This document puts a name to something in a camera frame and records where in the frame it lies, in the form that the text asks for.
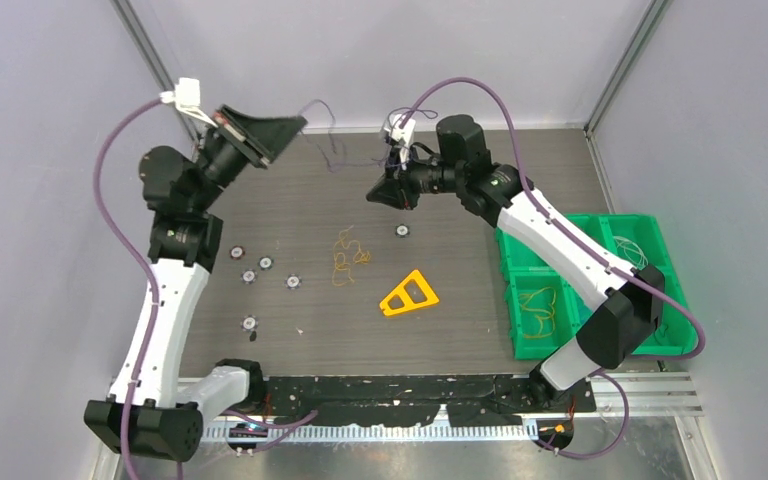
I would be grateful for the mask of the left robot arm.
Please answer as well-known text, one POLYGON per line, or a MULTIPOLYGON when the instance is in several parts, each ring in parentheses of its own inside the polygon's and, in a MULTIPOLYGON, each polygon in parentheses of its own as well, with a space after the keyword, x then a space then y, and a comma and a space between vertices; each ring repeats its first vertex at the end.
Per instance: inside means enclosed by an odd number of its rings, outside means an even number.
POLYGON ((191 154, 161 145, 139 160, 153 219, 146 251, 128 252, 147 279, 135 334, 106 397, 91 400, 85 425, 125 460, 189 461, 207 423, 232 407, 258 412, 267 398, 262 368, 223 359, 186 390, 181 359, 198 301, 218 259, 222 220, 211 206, 248 167, 269 167, 306 127, 300 115, 253 117, 222 106, 191 154))

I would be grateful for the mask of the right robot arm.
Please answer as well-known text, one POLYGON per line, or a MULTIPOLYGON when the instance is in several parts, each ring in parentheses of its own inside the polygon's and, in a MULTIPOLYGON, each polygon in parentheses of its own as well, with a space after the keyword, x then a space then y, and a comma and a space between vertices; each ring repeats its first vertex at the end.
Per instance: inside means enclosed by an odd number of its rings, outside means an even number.
POLYGON ((418 157, 415 120, 391 114, 384 173, 367 193, 373 203, 412 210, 423 194, 455 195, 464 209, 514 237, 553 268, 591 311, 575 336, 530 372, 531 397, 556 410, 571 387, 630 357, 661 325, 664 274, 621 259, 559 213, 516 167, 493 161, 482 127, 469 115, 436 125, 439 150, 418 157))

